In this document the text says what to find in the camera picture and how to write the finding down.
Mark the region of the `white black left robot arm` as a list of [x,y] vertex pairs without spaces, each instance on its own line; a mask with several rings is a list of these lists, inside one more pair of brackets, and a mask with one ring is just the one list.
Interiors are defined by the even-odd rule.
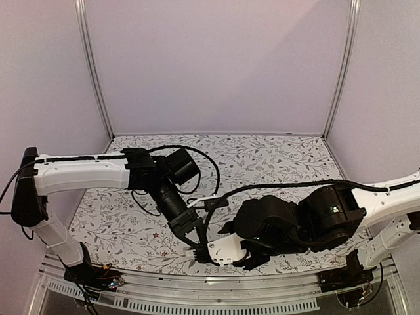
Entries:
[[52,157],[29,147],[12,176],[16,184],[10,215],[58,256],[65,268],[65,280],[94,291],[115,291],[124,283],[121,273],[108,265],[92,265],[86,246],[70,236],[47,210],[48,195],[91,188],[142,190],[167,219],[172,233],[197,251],[204,245],[203,220],[193,207],[187,206],[178,187],[200,175],[185,148],[169,156],[153,156],[143,148],[125,148],[97,156]]

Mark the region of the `white remote control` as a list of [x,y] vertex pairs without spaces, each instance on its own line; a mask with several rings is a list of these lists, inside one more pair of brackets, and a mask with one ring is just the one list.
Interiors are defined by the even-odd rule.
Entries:
[[196,254],[196,251],[194,249],[187,249],[187,248],[184,249],[184,256],[185,257],[194,258],[195,254]]

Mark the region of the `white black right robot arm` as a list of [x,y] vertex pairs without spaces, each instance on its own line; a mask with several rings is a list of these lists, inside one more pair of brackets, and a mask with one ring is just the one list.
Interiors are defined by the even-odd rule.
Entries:
[[332,250],[387,219],[378,236],[346,256],[344,267],[318,273],[323,292],[372,281],[376,266],[419,231],[419,173],[371,186],[330,184],[299,203],[272,195],[249,199],[233,221],[240,255],[234,266],[252,270],[273,256]]

